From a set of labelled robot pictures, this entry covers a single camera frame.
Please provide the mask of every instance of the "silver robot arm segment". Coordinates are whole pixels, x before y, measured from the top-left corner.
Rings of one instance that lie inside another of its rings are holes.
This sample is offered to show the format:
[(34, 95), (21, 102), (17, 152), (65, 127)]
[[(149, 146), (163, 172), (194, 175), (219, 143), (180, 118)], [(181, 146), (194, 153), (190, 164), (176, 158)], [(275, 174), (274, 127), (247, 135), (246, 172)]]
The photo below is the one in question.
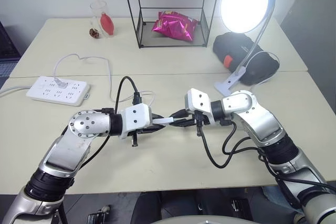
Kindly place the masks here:
[(97, 136), (126, 138), (129, 132), (152, 124), (150, 108), (143, 103), (128, 107), (120, 114), (85, 110), (71, 117), (64, 135), (48, 150), (30, 181), (13, 201), (3, 219), (12, 224), (22, 214), (49, 215), (58, 209), (66, 190), (73, 185)]
[(276, 180), (287, 201), (295, 208), (302, 208), (310, 224), (336, 223), (336, 195), (321, 186), (293, 182), (326, 183), (275, 116), (258, 103), (253, 93), (240, 90), (220, 101), (211, 102), (206, 93), (191, 89), (185, 103), (187, 111), (202, 112), (210, 122), (220, 119), (240, 122), (266, 156), (271, 169), (284, 178)]

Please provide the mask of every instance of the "white table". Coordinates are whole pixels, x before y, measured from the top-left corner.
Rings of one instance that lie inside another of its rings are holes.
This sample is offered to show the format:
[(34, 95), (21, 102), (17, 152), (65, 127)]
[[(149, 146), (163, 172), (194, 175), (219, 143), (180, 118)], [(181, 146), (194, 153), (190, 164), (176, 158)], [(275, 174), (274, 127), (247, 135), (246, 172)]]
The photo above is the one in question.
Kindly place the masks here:
[[(108, 58), (115, 75), (125, 74), (185, 74), (228, 73), (212, 52), (215, 37), (227, 30), (215, 18), (207, 48), (138, 48), (130, 18), (113, 19), (115, 36), (93, 39), (89, 35), (90, 19), (49, 19), (11, 77), (51, 76), (54, 65), (63, 56), (77, 53), (80, 56)], [(248, 33), (255, 39), (258, 29)], [(306, 65), (290, 43), (278, 23), (271, 19), (259, 45), (280, 59), (279, 71), (307, 71)], [(99, 59), (79, 61), (76, 57), (65, 59), (58, 67), (59, 76), (91, 76), (107, 74), (106, 62)]]
[[(207, 92), (211, 99), (221, 96), (213, 83), (228, 74), (162, 74), (132, 76), (138, 89), (153, 90), (157, 98), (154, 113), (168, 116), (184, 107), (183, 95), (190, 88)], [(108, 98), (108, 77), (83, 76), (91, 96), (79, 108), (32, 101), (25, 90), (0, 98), (0, 194), (16, 194), (26, 184), (51, 143), (59, 136), (69, 118), (82, 109), (113, 106)], [(5, 87), (33, 84), (36, 78), (10, 78)], [(113, 77), (114, 94), (121, 76)], [(123, 87), (122, 96), (131, 93)], [(255, 88), (259, 102), (282, 123), (294, 142), (311, 159), (327, 180), (336, 179), (331, 165), (336, 150), (336, 116), (306, 72), (279, 72), (272, 81)], [(221, 145), (229, 127), (204, 127), (214, 158), (222, 163)], [(245, 136), (238, 131), (230, 147)], [(92, 153), (102, 143), (97, 138)], [(208, 160), (202, 140), (194, 127), (166, 127), (154, 134), (141, 135), (139, 147), (130, 139), (113, 137), (101, 153), (76, 176), (68, 193), (110, 193), (187, 188), (236, 187), (274, 184), (255, 152), (236, 155), (225, 169), (215, 168)]]

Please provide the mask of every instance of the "white cable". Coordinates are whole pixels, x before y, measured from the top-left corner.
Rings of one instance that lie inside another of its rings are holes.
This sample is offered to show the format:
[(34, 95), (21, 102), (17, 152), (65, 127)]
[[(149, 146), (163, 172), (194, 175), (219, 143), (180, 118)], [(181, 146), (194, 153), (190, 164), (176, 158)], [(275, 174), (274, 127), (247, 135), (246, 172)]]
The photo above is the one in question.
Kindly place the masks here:
[[(79, 60), (83, 60), (83, 59), (89, 59), (89, 58), (96, 58), (96, 59), (102, 59), (102, 60), (106, 60), (107, 62), (107, 67), (108, 67), (108, 72), (109, 72), (109, 83), (110, 83), (110, 91), (109, 91), (109, 98), (112, 100), (112, 102), (116, 102), (115, 99), (113, 99), (113, 95), (112, 95), (112, 71), (111, 71), (111, 68), (110, 68), (110, 61), (109, 59), (107, 58), (104, 58), (104, 57), (98, 57), (98, 56), (88, 56), (88, 57), (80, 57), (78, 54), (69, 54), (69, 55), (65, 55), (63, 56), (62, 58), (60, 58), (56, 65), (54, 66), (54, 73), (53, 73), (53, 76), (54, 76), (54, 79), (55, 79), (55, 82), (57, 83), (57, 85), (60, 87), (60, 88), (66, 88), (67, 84), (60, 81), (57, 77), (56, 77), (56, 69), (58, 67), (58, 65), (60, 64), (61, 61), (63, 61), (65, 58), (69, 57), (69, 56), (77, 56), (77, 58)], [(145, 90), (145, 91), (140, 91), (139, 93), (141, 93), (142, 95), (152, 95), (152, 100), (151, 102), (149, 103), (149, 107), (153, 104), (154, 100), (155, 100), (155, 93), (153, 91), (149, 91), (149, 90)], [(133, 95), (130, 95), (129, 97), (125, 98), (125, 99), (122, 99), (120, 100), (119, 102), (125, 102), (125, 101), (128, 101), (130, 99), (133, 98)]]
[(30, 89), (30, 88), (31, 88), (31, 86), (14, 86), (14, 87), (10, 87), (10, 88), (7, 88), (7, 89), (0, 90), (0, 94), (5, 93), (5, 92), (10, 91), (10, 90), (13, 90), (13, 89)]
[[(272, 53), (272, 52), (268, 52), (268, 51), (259, 51), (259, 52), (255, 53), (255, 54), (248, 60), (248, 62), (246, 63), (246, 67), (245, 67), (245, 68), (247, 68), (247, 65), (248, 65), (248, 64), (250, 63), (250, 61), (254, 58), (254, 56), (258, 55), (258, 54), (261, 53), (261, 52), (266, 52), (266, 53), (268, 53), (268, 54), (270, 54), (270, 55), (273, 55), (273, 56), (277, 59), (279, 65), (280, 65), (280, 59), (279, 59), (279, 57), (278, 57), (276, 54), (274, 54), (274, 53)], [(265, 79), (265, 80), (263, 80), (263, 81), (261, 81), (261, 82), (255, 84), (255, 85), (251, 86), (250, 91), (252, 92), (253, 89), (254, 89), (256, 86), (259, 86), (259, 85), (261, 85), (261, 84), (263, 84), (263, 83), (265, 83), (265, 82), (268, 82), (271, 78), (273, 78), (273, 76), (274, 76), (277, 72), (278, 72), (278, 71), (276, 71), (274, 74), (272, 74), (272, 75), (271, 75), (270, 77), (268, 77), (267, 79)]]

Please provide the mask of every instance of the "power socket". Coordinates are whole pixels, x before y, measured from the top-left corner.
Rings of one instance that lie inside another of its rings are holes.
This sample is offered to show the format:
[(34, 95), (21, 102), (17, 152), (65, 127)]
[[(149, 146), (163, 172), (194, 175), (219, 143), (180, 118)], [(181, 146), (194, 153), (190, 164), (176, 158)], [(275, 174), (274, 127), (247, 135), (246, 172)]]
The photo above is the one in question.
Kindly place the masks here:
[(67, 83), (66, 88), (59, 88), (53, 77), (40, 76), (28, 90), (26, 96), (37, 101), (79, 106), (88, 97), (90, 85), (84, 81), (60, 79)]

